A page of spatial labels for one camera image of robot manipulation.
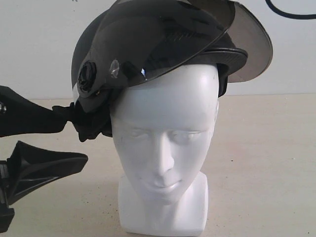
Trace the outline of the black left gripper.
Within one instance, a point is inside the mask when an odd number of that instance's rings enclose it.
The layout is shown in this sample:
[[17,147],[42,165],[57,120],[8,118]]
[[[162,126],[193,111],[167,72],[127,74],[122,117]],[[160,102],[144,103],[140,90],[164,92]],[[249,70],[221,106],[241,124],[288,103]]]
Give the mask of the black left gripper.
[[0,161],[0,223],[11,224],[14,209],[9,205],[46,184],[81,172],[87,161],[82,153],[50,151],[18,141],[12,155]]

